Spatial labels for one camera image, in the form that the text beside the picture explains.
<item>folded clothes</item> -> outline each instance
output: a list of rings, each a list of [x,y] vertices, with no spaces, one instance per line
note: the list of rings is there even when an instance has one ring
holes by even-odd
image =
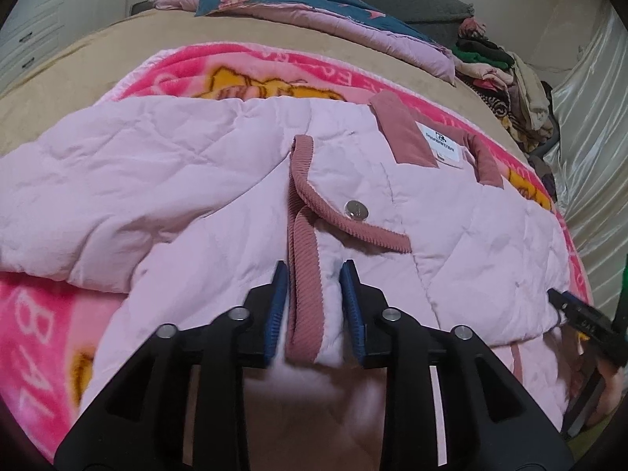
[[[488,64],[493,67],[497,67],[503,71],[507,71],[510,67],[506,62],[495,61],[490,58],[486,58],[485,56],[480,55],[479,53],[474,53],[471,51],[463,51],[458,46],[454,46],[451,49],[451,52],[458,58],[460,58],[463,62],[468,64]]]
[[[515,83],[509,86],[508,94],[511,100],[511,112],[508,116],[513,123],[513,129],[509,130],[510,135],[521,150],[532,152],[551,137],[553,125],[550,119],[547,119],[540,129],[532,129],[522,110],[519,84]]]
[[[497,92],[498,87],[492,83],[492,80],[473,80],[473,84],[480,88],[485,88],[487,90],[491,90],[493,92]]]
[[[475,17],[467,17],[458,29],[458,35],[460,37],[468,37],[469,39],[478,39],[484,37],[485,33],[485,23],[478,21]]]
[[[508,84],[497,74],[487,74],[481,80],[476,80],[476,81],[481,81],[482,83],[489,83],[491,86],[495,87],[496,90],[508,91]]]
[[[508,91],[504,90],[494,90],[494,89],[486,89],[480,86],[475,85],[475,81],[473,78],[469,78],[468,76],[460,75],[459,78],[473,90],[482,101],[491,109],[493,115],[495,115],[499,120],[502,120],[504,117],[508,116],[510,112],[510,98],[508,96]]]
[[[528,164],[535,169],[535,173],[543,183],[543,186],[552,197],[554,201],[557,201],[556,181],[554,180],[554,174],[551,168],[540,157],[531,155],[528,158]]]
[[[539,130],[550,115],[550,101],[538,75],[515,53],[511,55],[516,60],[514,72],[526,127]]]
[[[506,87],[514,83],[514,78],[503,70],[488,64],[468,64],[454,57],[456,71],[476,80],[500,80]]]
[[[459,39],[469,39],[470,37],[459,37]],[[472,37],[475,42],[485,45],[491,49],[499,49],[499,46],[495,42],[491,42],[486,37]]]
[[[501,119],[500,122],[502,123],[502,127],[506,129],[507,131],[510,131],[510,129],[513,128],[513,122],[510,121],[510,118],[508,117],[508,115],[506,115],[503,119]]]
[[[505,51],[502,51],[498,47],[487,46],[486,44],[473,39],[458,39],[456,42],[458,48],[467,53],[478,53],[484,58],[488,58],[493,61],[503,62],[508,65],[508,68],[514,65],[514,58]]]

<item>beige bed sheet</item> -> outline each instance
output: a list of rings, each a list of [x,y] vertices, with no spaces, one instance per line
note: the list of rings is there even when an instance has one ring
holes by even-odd
[[[84,37],[9,87],[0,97],[0,155],[92,105],[154,53],[214,40],[256,42],[348,62],[456,111],[525,161],[489,108],[463,83],[451,86],[383,53],[314,30],[246,17],[195,18],[178,10],[150,10]]]

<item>snap button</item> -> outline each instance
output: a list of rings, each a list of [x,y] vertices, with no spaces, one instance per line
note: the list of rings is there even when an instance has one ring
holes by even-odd
[[[349,200],[345,205],[345,212],[352,220],[362,221],[369,217],[366,205],[357,200]]]

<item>metal screw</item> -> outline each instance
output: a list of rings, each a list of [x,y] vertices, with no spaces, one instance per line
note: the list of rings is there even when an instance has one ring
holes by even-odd
[[[174,324],[162,324],[157,328],[157,336],[167,340],[177,334],[177,326]]]
[[[382,311],[382,317],[390,322],[395,322],[401,318],[401,312],[399,310],[395,310],[394,308],[386,308]]]
[[[231,320],[246,320],[249,318],[250,311],[244,307],[235,307],[229,310],[228,316]]]
[[[453,334],[461,340],[471,340],[473,338],[473,332],[471,328],[466,326],[458,326],[453,330]]]

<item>pile of clothes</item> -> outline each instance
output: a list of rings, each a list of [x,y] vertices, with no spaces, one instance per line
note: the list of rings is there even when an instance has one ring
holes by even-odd
[[[488,105],[519,148],[525,153],[533,152],[553,133],[550,101],[541,80],[515,53],[507,53],[490,42],[486,25],[476,18],[465,19],[458,35],[452,52],[460,61],[495,69],[491,79],[487,79],[457,65],[458,77]]]

